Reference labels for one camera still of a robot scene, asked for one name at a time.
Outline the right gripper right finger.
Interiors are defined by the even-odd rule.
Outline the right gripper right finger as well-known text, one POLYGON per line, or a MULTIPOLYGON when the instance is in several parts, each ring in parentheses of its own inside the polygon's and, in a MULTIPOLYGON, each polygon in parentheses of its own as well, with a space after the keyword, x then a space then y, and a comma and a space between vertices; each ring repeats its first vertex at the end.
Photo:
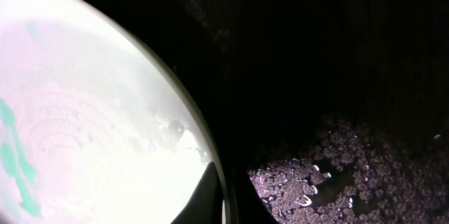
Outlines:
POLYGON ((277 224, 260 199, 249 175, 234 169, 234 197, 238 221, 242 224, 277 224))

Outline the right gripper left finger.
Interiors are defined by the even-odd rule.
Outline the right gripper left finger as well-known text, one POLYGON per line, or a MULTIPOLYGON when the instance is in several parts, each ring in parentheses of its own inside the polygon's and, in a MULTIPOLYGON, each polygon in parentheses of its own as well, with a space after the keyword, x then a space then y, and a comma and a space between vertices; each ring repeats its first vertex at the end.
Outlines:
POLYGON ((209 163, 187 205, 172 224, 222 224, 223 193, 217 169, 209 163))

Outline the mint plate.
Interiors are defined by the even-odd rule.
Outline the mint plate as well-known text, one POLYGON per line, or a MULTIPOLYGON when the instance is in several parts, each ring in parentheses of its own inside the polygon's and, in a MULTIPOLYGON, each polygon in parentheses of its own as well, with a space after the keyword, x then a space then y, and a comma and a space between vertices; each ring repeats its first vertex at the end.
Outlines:
POLYGON ((1 222, 172 223, 213 162, 197 106, 82 0, 1 0, 1 222))

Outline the black round tray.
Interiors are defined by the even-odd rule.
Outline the black round tray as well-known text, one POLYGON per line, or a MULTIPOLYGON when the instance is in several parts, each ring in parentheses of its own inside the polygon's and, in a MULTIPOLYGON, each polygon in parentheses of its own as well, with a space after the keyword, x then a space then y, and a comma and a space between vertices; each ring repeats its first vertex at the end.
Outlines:
POLYGON ((84 0, 150 47, 277 223, 448 222, 448 0, 84 0))

